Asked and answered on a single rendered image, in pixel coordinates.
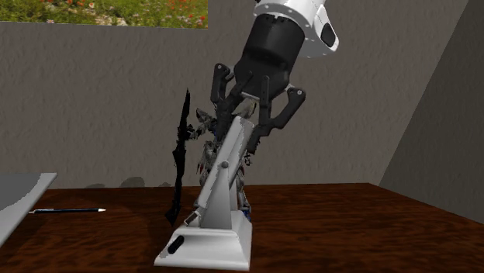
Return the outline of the white stand with tilted slab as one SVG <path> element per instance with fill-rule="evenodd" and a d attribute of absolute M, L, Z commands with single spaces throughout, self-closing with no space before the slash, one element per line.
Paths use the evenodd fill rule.
<path fill-rule="evenodd" d="M 198 197 L 199 207 L 172 234 L 155 266 L 247 271 L 252 224 L 238 209 L 237 183 L 254 124 L 239 116 L 220 148 Z"/>

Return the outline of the white robot figure black sword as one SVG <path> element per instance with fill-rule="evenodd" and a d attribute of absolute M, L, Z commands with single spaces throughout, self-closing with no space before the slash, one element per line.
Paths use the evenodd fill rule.
<path fill-rule="evenodd" d="M 207 112 L 197 108 L 195 111 L 196 117 L 200 125 L 194 129 L 191 124 L 187 124 L 187 118 L 190 112 L 190 92 L 187 89 L 185 93 L 185 100 L 182 106 L 181 118 L 178 125 L 176 148 L 172 151 L 175 160 L 175 167 L 177 169 L 175 179 L 174 197 L 171 201 L 171 208 L 164 214 L 171 226 L 174 226 L 181 208 L 181 193 L 182 193 L 182 178 L 185 174 L 185 155 L 186 155 L 186 141 L 197 140 L 201 135 L 209 131 L 213 135 L 213 140 L 207 140 L 203 145 L 202 157 L 198 162 L 196 173 L 200 173 L 199 184 L 203 186 L 212 167 L 215 163 L 222 141 L 216 140 L 216 125 L 217 118 L 211 116 Z M 241 112 L 233 114 L 232 116 L 240 116 L 244 119 L 249 119 L 257 108 L 256 102 L 250 102 Z M 249 221 L 251 221 L 251 205 L 247 200 L 244 192 L 244 166 L 251 164 L 250 156 L 245 154 L 244 163 L 240 164 L 236 172 L 235 182 L 237 187 L 238 208 L 244 213 Z"/>

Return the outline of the black pen white tip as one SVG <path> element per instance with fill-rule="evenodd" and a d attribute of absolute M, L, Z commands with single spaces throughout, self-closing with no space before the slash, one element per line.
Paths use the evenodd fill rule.
<path fill-rule="evenodd" d="M 84 209 L 34 209 L 29 214 L 49 214 L 49 213 L 101 213 L 103 208 L 84 208 Z"/>

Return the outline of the grey flat slab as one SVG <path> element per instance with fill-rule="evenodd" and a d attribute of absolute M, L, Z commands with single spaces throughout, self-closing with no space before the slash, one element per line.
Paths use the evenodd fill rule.
<path fill-rule="evenodd" d="M 57 173 L 0 174 L 0 247 L 56 177 Z"/>

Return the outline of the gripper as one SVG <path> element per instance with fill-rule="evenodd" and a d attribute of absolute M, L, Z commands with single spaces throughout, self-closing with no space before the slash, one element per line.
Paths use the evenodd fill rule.
<path fill-rule="evenodd" d="M 216 141 L 222 143 L 233 119 L 253 115 L 253 102 L 239 113 L 233 111 L 242 101 L 242 91 L 259 98 L 259 124 L 247 142 L 247 152 L 255 154 L 261 137 L 283 129 L 306 99 L 299 88 L 289 88 L 288 103 L 271 118 L 271 99 L 280 95 L 289 84 L 289 77 L 304 42 L 303 30 L 296 22 L 282 16 L 261 14 L 256 17 L 242 56 L 234 67 L 236 85 L 225 97 L 226 85 L 234 75 L 224 64 L 216 64 L 210 100 L 216 107 Z"/>

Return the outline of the flower meadow wall picture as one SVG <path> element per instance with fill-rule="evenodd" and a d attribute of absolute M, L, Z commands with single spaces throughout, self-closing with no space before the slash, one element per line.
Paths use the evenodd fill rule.
<path fill-rule="evenodd" d="M 206 29 L 208 0 L 0 0 L 0 22 Z"/>

